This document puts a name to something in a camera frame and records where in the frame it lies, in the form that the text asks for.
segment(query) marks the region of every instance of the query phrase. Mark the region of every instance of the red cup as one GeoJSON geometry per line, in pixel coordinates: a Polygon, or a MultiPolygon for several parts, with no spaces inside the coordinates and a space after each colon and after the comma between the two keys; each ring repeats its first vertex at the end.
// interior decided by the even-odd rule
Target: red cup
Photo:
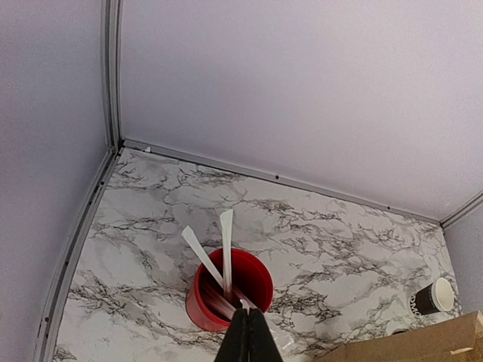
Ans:
{"type": "MultiPolygon", "coordinates": [[[[210,259],[223,273],[223,249],[215,250],[210,259]]],[[[239,249],[232,249],[232,280],[261,311],[268,311],[273,299],[273,281],[266,266],[255,256],[239,249]]],[[[196,272],[195,280],[186,295],[186,312],[194,324],[210,332],[223,332],[229,321],[212,312],[203,301],[200,284],[214,286],[217,282],[203,264],[196,272]]]]}

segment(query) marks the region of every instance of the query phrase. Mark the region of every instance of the disposable coffee cup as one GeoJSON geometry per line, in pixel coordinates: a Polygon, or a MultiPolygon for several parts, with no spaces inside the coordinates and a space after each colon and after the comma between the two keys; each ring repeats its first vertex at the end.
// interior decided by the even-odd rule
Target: disposable coffee cup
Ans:
{"type": "Polygon", "coordinates": [[[450,311],[453,307],[454,291],[450,282],[444,278],[438,278],[409,298],[409,308],[417,317],[439,311],[450,311]]]}

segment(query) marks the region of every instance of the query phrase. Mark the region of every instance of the white wall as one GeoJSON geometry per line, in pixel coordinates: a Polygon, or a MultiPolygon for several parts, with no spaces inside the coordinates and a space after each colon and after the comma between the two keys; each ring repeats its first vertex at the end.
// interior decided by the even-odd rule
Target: white wall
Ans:
{"type": "Polygon", "coordinates": [[[0,360],[32,360],[48,288],[106,154],[100,2],[2,2],[0,360]]]}
{"type": "Polygon", "coordinates": [[[125,2],[128,138],[441,219],[483,189],[483,2],[125,2]]]}
{"type": "Polygon", "coordinates": [[[445,230],[463,310],[483,311],[483,205],[445,230]]]}

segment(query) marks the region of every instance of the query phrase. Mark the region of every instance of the gray metal edge strip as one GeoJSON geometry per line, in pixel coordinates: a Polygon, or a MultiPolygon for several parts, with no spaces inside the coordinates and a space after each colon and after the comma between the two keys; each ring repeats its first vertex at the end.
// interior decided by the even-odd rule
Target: gray metal edge strip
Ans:
{"type": "Polygon", "coordinates": [[[110,0],[109,7],[109,46],[108,46],[108,63],[109,63],[109,82],[110,99],[109,105],[111,109],[111,128],[115,132],[115,151],[121,148],[122,135],[119,117],[119,45],[121,31],[121,0],[110,0]]]}
{"type": "Polygon", "coordinates": [[[465,217],[466,215],[470,214],[474,211],[478,206],[483,204],[483,191],[477,194],[474,198],[469,200],[466,204],[456,210],[453,214],[446,217],[441,221],[441,227],[443,229],[449,228],[451,225],[465,217]]]}
{"type": "Polygon", "coordinates": [[[112,152],[115,150],[115,129],[112,123],[111,90],[109,85],[109,9],[111,0],[102,0],[100,17],[100,68],[102,77],[103,111],[106,122],[106,141],[112,152]]]}
{"type": "Polygon", "coordinates": [[[94,182],[89,188],[88,196],[82,205],[81,212],[75,221],[73,232],[63,248],[38,329],[34,362],[52,361],[63,308],[66,304],[75,268],[118,157],[119,154],[114,155],[109,151],[104,157],[94,182]]]}
{"type": "Polygon", "coordinates": [[[360,204],[363,206],[367,207],[372,207],[374,209],[386,211],[389,213],[395,213],[400,216],[405,216],[409,217],[412,219],[417,219],[420,221],[424,222],[430,222],[432,224],[437,224],[439,225],[439,221],[430,219],[429,217],[417,215],[414,213],[409,213],[407,211],[399,210],[399,209],[394,209],[389,206],[377,204],[371,201],[367,201],[361,198],[356,198],[350,195],[345,195],[341,194],[339,192],[331,191],[324,189],[322,187],[310,185],[308,183],[302,183],[300,181],[295,181],[292,179],[287,179],[283,176],[278,176],[278,175],[273,175],[271,173],[265,173],[263,171],[258,171],[258,170],[252,170],[250,168],[246,167],[240,167],[236,166],[234,164],[227,164],[222,161],[215,161],[210,158],[205,158],[197,155],[191,155],[189,153],[185,152],[180,152],[180,151],[175,151],[173,149],[166,149],[165,147],[161,146],[156,146],[156,145],[151,145],[148,143],[143,143],[140,141],[135,141],[135,140],[125,140],[124,141],[124,147],[129,148],[129,149],[137,149],[137,150],[145,150],[146,148],[150,147],[151,148],[151,153],[156,154],[156,155],[161,155],[161,156],[166,156],[166,157],[171,157],[171,158],[176,158],[178,160],[182,161],[188,161],[192,162],[195,164],[202,164],[204,166],[209,166],[212,168],[217,168],[219,170],[225,170],[225,171],[230,171],[234,173],[239,173],[241,175],[245,176],[250,176],[254,177],[256,179],[263,179],[265,181],[270,181],[271,183],[277,183],[279,185],[284,185],[284,186],[290,186],[294,187],[296,189],[302,189],[306,191],[311,191],[315,192],[324,196],[328,196],[329,198],[338,198],[340,200],[348,201],[348,202],[353,202],[355,204],[360,204]]]}
{"type": "Polygon", "coordinates": [[[122,144],[118,89],[121,8],[121,0],[102,0],[100,54],[103,108],[106,122],[107,144],[112,153],[117,153],[122,144]]]}

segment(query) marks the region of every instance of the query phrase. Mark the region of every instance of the cardboard box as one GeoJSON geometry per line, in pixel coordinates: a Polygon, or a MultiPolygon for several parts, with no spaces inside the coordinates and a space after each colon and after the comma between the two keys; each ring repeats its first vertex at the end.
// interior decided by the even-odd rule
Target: cardboard box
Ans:
{"type": "Polygon", "coordinates": [[[314,362],[483,362],[478,311],[395,336],[342,345],[314,362]]]}

